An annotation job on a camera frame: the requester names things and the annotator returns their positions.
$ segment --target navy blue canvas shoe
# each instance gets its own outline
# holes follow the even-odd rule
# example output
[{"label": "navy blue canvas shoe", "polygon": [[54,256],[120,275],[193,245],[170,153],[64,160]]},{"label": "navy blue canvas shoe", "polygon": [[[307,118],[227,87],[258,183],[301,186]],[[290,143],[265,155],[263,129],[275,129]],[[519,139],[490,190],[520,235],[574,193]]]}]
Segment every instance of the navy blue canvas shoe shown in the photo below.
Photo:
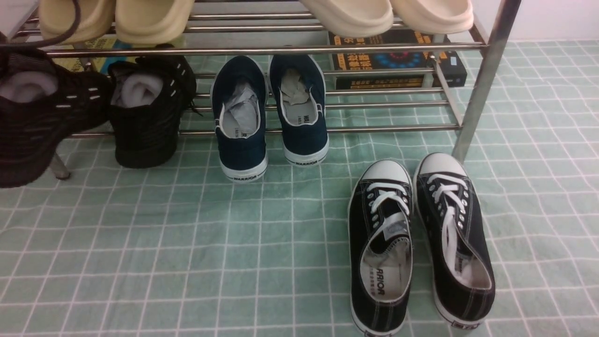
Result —
[{"label": "navy blue canvas shoe", "polygon": [[309,55],[275,55],[268,78],[283,128],[285,158],[297,166],[319,164],[329,151],[322,70]]},{"label": "navy blue canvas shoe", "polygon": [[220,166],[234,182],[252,182],[266,172],[268,86],[253,59],[236,56],[216,74],[210,89]]}]

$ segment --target white wall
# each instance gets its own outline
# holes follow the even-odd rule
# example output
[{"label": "white wall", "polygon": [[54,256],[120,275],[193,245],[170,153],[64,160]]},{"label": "white wall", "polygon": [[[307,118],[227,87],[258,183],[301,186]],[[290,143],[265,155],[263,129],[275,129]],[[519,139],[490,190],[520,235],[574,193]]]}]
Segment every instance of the white wall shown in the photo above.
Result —
[{"label": "white wall", "polygon": [[[500,2],[472,0],[474,12],[487,33],[491,32]],[[510,39],[599,39],[599,1],[522,0]]]}]

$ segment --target white rubber toe cap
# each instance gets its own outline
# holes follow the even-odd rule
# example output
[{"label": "white rubber toe cap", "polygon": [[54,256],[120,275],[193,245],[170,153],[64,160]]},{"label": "white rubber toe cap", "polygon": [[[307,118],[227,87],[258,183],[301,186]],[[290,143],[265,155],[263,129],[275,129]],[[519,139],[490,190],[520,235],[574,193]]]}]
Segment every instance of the white rubber toe cap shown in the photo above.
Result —
[{"label": "white rubber toe cap", "polygon": [[451,172],[465,176],[466,171],[462,164],[454,157],[448,154],[436,153],[428,155],[420,164],[418,174],[428,174],[436,172]]},{"label": "white rubber toe cap", "polygon": [[393,160],[381,160],[372,164],[364,173],[362,179],[389,179],[410,182],[404,167]]}]

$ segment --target shoe rack leg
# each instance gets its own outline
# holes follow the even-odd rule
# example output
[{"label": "shoe rack leg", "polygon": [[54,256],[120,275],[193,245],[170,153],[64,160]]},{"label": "shoe rack leg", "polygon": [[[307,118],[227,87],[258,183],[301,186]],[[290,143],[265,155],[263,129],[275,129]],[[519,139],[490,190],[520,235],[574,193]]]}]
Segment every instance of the shoe rack leg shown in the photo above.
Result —
[{"label": "shoe rack leg", "polygon": [[[435,34],[432,36],[432,43],[443,43],[445,41],[445,36],[444,34]],[[437,53],[431,53],[430,54],[431,58],[429,58],[428,60],[430,62],[437,62]],[[428,73],[428,74],[424,74],[424,79],[422,80],[422,87],[423,88],[432,88],[432,83],[434,82],[434,76],[432,73]]]},{"label": "shoe rack leg", "polygon": [[489,97],[489,91],[491,91],[491,85],[499,68],[499,63],[506,48],[507,39],[512,31],[520,3],[521,0],[501,0],[499,12],[495,18],[495,24],[489,37],[489,44],[480,65],[479,75],[474,82],[472,96],[466,108],[466,113],[464,113],[462,131],[459,133],[458,140],[453,148],[453,157],[462,163],[474,138],[474,132],[485,107],[487,97]]},{"label": "shoe rack leg", "polygon": [[52,157],[50,170],[54,173],[56,179],[67,180],[71,177],[71,172],[69,172],[69,169],[65,166],[65,163],[62,162],[62,159],[58,154],[54,154]]}]

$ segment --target green tiled floor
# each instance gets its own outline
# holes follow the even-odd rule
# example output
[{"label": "green tiled floor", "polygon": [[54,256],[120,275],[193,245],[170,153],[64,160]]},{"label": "green tiled floor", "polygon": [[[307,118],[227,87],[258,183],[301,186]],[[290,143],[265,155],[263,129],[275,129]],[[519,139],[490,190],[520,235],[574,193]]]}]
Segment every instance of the green tiled floor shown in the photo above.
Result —
[{"label": "green tiled floor", "polygon": [[[471,86],[480,56],[463,56]],[[266,66],[267,57],[257,59]],[[224,61],[193,59],[203,71]],[[456,91],[462,106],[469,94]],[[330,110],[327,121],[449,118],[441,108]],[[211,117],[189,114],[184,126],[211,128]],[[271,164],[251,185],[224,178],[213,138],[182,140],[168,164],[151,170],[120,168],[112,140],[65,141],[59,152],[71,180],[47,173],[0,191],[0,335],[360,336],[349,311],[350,190],[374,160],[394,158],[413,171],[454,140],[449,132],[332,135],[326,162],[298,169],[286,164],[280,137],[268,136]],[[471,333],[439,318],[414,222],[400,336],[596,336],[598,153],[598,41],[509,44],[466,162],[486,220],[494,308]]]}]

